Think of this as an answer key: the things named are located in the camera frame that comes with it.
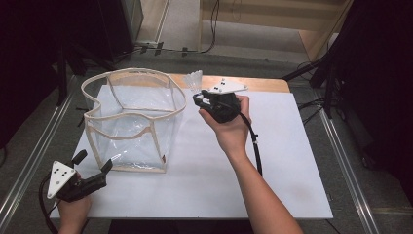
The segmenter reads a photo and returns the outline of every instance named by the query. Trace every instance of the forearm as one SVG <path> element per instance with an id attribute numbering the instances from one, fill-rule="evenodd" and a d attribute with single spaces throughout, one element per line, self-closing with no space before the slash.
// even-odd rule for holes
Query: forearm
<path id="1" fill-rule="evenodd" d="M 295 219 L 256 171 L 246 153 L 227 155 L 237 175 L 254 232 L 302 233 Z"/>

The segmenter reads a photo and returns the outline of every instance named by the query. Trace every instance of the hand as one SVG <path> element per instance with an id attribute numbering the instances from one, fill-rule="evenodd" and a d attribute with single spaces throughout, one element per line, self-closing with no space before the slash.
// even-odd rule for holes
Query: hand
<path id="1" fill-rule="evenodd" d="M 237 96 L 237 98 L 241 102 L 241 113 L 251 122 L 249 117 L 249 97 Z M 237 155 L 245 155 L 248 127 L 240 115 L 230 122 L 219 124 L 206 110 L 200 109 L 199 113 L 215 131 L 219 146 L 221 146 L 230 160 Z"/>
<path id="2" fill-rule="evenodd" d="M 89 195 L 71 203 L 61 200 L 57 206 L 61 222 L 58 233 L 81 233 L 91 205 L 92 199 Z"/>

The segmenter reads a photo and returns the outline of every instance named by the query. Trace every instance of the dark floor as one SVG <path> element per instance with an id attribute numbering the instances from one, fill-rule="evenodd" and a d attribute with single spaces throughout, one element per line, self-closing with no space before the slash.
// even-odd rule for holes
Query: dark floor
<path id="1" fill-rule="evenodd" d="M 275 62 L 267 60 L 226 58 L 209 55 L 189 55 L 183 58 L 178 54 L 162 53 L 154 57 L 153 54 L 133 55 L 117 64 L 118 68 L 144 67 L 160 70 L 166 73 L 189 73 L 201 69 L 205 75 L 227 75 L 256 78 L 276 78 L 293 71 L 297 64 Z M 104 72 L 98 67 L 92 67 L 85 77 L 77 77 L 73 99 L 67 108 L 56 133 L 48 145 L 43 160 L 33 178 L 30 179 L 24 196 L 15 211 L 5 233 L 48 233 L 44 219 L 41 217 L 37 200 L 38 187 L 42 178 L 50 169 L 54 160 L 66 161 L 70 159 L 83 127 L 77 127 L 82 119 L 83 112 L 76 107 L 85 107 L 80 84 L 95 74 Z M 298 77 L 289 82 L 290 90 L 294 93 L 297 103 L 304 103 L 315 99 L 314 91 L 308 86 L 305 79 Z M 5 165 L 0 168 L 2 182 L 0 197 L 5 199 L 18 179 L 38 139 L 46 128 L 50 117 L 56 110 L 57 91 L 46 98 L 37 110 L 27 119 L 7 145 L 9 156 Z M 307 118 L 316 111 L 316 107 L 309 107 L 301 111 L 302 117 Z M 405 195 L 399 187 L 398 181 L 386 172 L 370 171 L 361 163 L 361 153 L 351 131 L 333 111 L 333 121 L 343 145 L 345 146 L 353 170 L 361 185 L 364 195 L 374 211 L 378 208 L 411 208 Z M 306 132 L 312 145 L 319 173 L 325 192 L 330 197 L 330 206 L 334 218 L 327 220 L 299 220 L 305 233 L 364 233 L 354 200 L 349 192 L 343 177 L 329 137 L 319 115 L 316 115 L 306 126 Z M 413 233 L 411 214 L 373 214 L 381 233 Z M 204 233 L 208 228 L 204 224 L 178 224 L 180 233 Z M 85 233 L 107 233 L 110 220 L 90 220 Z"/>

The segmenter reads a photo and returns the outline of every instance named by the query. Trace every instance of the clear plastic bag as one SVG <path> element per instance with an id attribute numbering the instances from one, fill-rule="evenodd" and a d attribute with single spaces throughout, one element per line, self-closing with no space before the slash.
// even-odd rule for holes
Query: clear plastic bag
<path id="1" fill-rule="evenodd" d="M 100 167 L 166 171 L 166 159 L 179 129 L 186 98 L 169 75 L 129 68 L 106 72 L 82 84 L 88 111 L 85 130 Z"/>

